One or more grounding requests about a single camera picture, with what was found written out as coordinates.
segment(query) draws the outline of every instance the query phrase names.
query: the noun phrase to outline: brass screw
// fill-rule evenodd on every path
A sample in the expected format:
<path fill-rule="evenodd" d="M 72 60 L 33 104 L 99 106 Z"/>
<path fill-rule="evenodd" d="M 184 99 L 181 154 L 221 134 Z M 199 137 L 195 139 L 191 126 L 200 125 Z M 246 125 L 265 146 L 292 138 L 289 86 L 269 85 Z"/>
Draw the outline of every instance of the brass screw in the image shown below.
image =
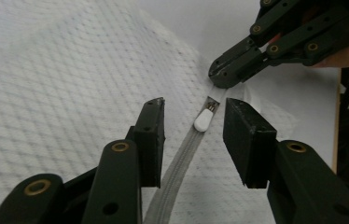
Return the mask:
<path fill-rule="evenodd" d="M 275 53 L 275 52 L 277 52 L 277 51 L 279 51 L 279 46 L 277 46 L 277 45 L 272 45 L 272 46 L 270 47 L 270 52 Z"/>
<path fill-rule="evenodd" d="M 298 143 L 287 143 L 287 148 L 298 153 L 306 152 L 306 147 Z"/>
<path fill-rule="evenodd" d="M 259 25 L 253 26 L 253 32 L 258 33 L 261 30 L 261 27 Z"/>
<path fill-rule="evenodd" d="M 116 143 L 111 147 L 111 150 L 116 152 L 123 152 L 129 148 L 128 143 Z"/>
<path fill-rule="evenodd" d="M 50 181 L 47 179 L 39 179 L 26 186 L 23 193 L 27 196 L 35 196 L 49 189 L 50 184 Z"/>
<path fill-rule="evenodd" d="M 315 43 L 312 43 L 312 44 L 308 45 L 308 50 L 310 50 L 310 51 L 314 51 L 314 50 L 317 50 L 317 49 L 319 49 L 319 46 L 317 44 L 315 44 Z"/>

